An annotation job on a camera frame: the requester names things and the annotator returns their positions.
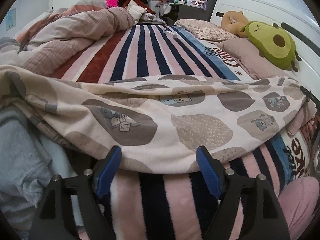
floral pillow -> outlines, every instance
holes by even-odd
[[[185,28],[200,40],[227,41],[238,38],[236,35],[218,28],[217,25],[203,20],[180,19],[174,25]]]

avocado plush toy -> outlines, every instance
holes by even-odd
[[[298,72],[294,64],[295,57],[301,61],[293,39],[277,24],[272,26],[263,22],[249,22],[241,31],[245,31],[249,40],[259,49],[259,55],[266,57],[273,65]]]

comforter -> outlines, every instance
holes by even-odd
[[[15,39],[0,40],[0,64],[48,75],[100,38],[134,25],[127,10],[105,6],[105,0],[81,0],[69,9],[45,12]]]
[[[2,106],[14,103],[52,139],[96,159],[113,145],[121,168],[158,174],[198,171],[204,145],[216,159],[242,157],[273,137],[305,101],[289,78],[253,83],[165,75],[123,82],[64,82],[0,67]]]

pink and navy striped blanket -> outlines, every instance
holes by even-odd
[[[165,30],[177,33],[177,38],[167,36]],[[137,25],[97,41],[70,58],[51,77],[108,83],[170,74],[252,81],[230,55],[215,45],[201,43],[177,26],[153,25]],[[279,195],[290,181],[306,174],[308,162],[302,134],[289,138],[282,130],[224,166],[243,176],[265,174]],[[200,172],[162,175],[120,170],[104,206],[117,239],[196,240],[205,234],[218,203]],[[243,197],[230,239],[239,237],[245,206]]]

bed frame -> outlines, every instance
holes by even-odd
[[[277,0],[217,0],[210,22],[221,25],[221,18],[227,11],[244,11],[249,21],[261,21],[272,25],[277,23],[289,32],[296,43],[302,61],[295,60],[299,72],[290,71],[289,75],[312,91],[320,100],[320,27],[310,17],[293,8],[288,3]],[[314,152],[317,150],[320,133],[312,139]],[[316,154],[311,169],[312,176],[320,181],[320,155]],[[320,232],[320,209],[299,240],[318,239]]]

